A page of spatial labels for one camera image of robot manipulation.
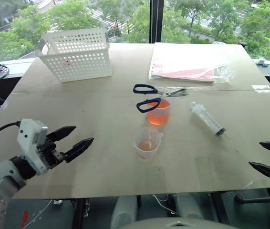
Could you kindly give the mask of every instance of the scissor handle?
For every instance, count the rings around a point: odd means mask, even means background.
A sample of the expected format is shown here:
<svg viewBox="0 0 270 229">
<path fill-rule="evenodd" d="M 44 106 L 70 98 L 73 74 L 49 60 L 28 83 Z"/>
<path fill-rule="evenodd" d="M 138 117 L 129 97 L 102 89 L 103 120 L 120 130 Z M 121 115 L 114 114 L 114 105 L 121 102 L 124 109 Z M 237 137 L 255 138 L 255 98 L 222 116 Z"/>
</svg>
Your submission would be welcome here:
<svg viewBox="0 0 270 229">
<path fill-rule="evenodd" d="M 152 110 L 156 109 L 159 106 L 161 101 L 162 100 L 160 98 L 147 99 L 147 100 L 145 100 L 145 101 L 143 101 L 141 103 L 137 103 L 136 107 L 141 113 L 146 113 L 146 112 L 149 112 L 149 111 L 152 111 Z M 153 107 L 150 107 L 148 109 L 145 109 L 145 110 L 140 108 L 140 106 L 145 105 L 145 104 L 149 104 L 149 103 L 156 103 L 156 105 L 153 106 Z"/>
<path fill-rule="evenodd" d="M 146 87 L 146 88 L 150 88 L 151 90 L 137 90 L 137 87 Z M 133 88 L 133 92 L 137 93 L 137 94 L 156 94 L 158 92 L 158 90 L 148 84 L 135 84 L 134 88 Z"/>
</svg>

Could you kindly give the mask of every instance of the plastic bag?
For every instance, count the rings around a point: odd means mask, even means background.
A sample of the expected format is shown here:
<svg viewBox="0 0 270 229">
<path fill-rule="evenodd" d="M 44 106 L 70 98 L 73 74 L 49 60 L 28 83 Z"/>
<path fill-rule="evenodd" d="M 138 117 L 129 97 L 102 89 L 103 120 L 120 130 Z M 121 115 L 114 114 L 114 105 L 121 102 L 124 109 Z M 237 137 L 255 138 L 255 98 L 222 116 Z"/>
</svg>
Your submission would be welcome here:
<svg viewBox="0 0 270 229">
<path fill-rule="evenodd" d="M 179 89 L 186 88 L 187 91 L 194 91 L 194 92 L 205 92 L 205 91 L 216 91 L 217 88 L 214 86 L 203 86 L 203 87 L 157 87 L 157 90 L 162 92 L 174 92 Z"/>
<path fill-rule="evenodd" d="M 214 52 L 198 52 L 188 44 L 156 43 L 149 79 L 174 78 L 210 83 L 226 83 L 235 76 L 226 56 Z"/>
</svg>

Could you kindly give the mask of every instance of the measuring cup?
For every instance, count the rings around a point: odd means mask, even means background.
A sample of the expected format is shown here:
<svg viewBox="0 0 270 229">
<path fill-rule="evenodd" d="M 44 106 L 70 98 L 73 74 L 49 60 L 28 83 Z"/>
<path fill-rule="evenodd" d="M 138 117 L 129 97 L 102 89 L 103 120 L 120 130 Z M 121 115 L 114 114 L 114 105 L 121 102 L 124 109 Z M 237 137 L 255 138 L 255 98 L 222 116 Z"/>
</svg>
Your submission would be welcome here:
<svg viewBox="0 0 270 229">
<path fill-rule="evenodd" d="M 150 103 L 147 104 L 149 107 L 155 106 L 155 104 Z M 165 124 L 170 115 L 170 109 L 171 109 L 171 103 L 167 99 L 162 99 L 159 106 L 146 113 L 146 118 L 149 121 L 149 123 L 154 125 L 162 125 Z"/>
<path fill-rule="evenodd" d="M 158 151 L 163 133 L 154 127 L 142 127 L 134 136 L 133 146 L 143 159 L 152 159 Z"/>
</svg>

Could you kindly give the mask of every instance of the table surface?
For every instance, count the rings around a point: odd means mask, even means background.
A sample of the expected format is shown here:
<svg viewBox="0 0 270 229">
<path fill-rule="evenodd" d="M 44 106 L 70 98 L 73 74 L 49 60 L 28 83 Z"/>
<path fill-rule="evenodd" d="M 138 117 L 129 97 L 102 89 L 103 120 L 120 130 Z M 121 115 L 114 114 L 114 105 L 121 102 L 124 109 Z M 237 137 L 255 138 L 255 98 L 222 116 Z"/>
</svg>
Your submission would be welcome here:
<svg viewBox="0 0 270 229">
<path fill-rule="evenodd" d="M 152 44 L 111 44 L 113 76 L 61 83 L 39 58 L 28 69 L 0 109 L 0 126 L 32 118 L 49 131 L 65 125 L 77 128 L 57 144 L 67 151 L 94 137 L 92 145 L 71 163 L 61 163 L 44 176 L 28 181 L 16 198 L 83 198 L 153 193 L 199 192 L 270 187 L 270 178 L 248 161 L 270 166 L 270 93 L 252 85 L 269 85 L 240 45 L 200 45 L 197 52 L 227 55 L 236 76 L 230 83 L 148 80 Z M 173 98 L 169 121 L 152 161 L 140 159 L 132 147 L 138 128 L 149 126 L 135 104 L 135 83 L 154 86 L 215 86 Z M 211 135 L 191 113 L 191 102 L 203 104 L 227 129 Z M 17 128 L 0 132 L 0 161 L 21 154 Z"/>
</svg>

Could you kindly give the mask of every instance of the crosswalk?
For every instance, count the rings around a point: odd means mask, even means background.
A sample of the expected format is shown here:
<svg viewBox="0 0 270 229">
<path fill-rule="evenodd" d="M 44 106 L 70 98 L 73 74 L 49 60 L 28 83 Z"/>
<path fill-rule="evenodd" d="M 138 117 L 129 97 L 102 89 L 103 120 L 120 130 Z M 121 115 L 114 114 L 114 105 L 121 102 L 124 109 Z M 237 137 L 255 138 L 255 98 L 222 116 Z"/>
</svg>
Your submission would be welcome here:
<svg viewBox="0 0 270 229">
<path fill-rule="evenodd" d="M 103 19 L 103 12 L 101 10 L 92 9 L 89 7 L 86 7 L 87 12 L 92 16 L 92 18 L 97 19 L 105 28 L 110 29 L 114 27 L 114 22 L 109 21 L 109 16 L 106 17 L 106 19 Z M 126 26 L 126 22 L 120 23 L 118 22 L 118 28 L 121 33 L 126 33 L 124 31 L 124 28 Z"/>
</svg>

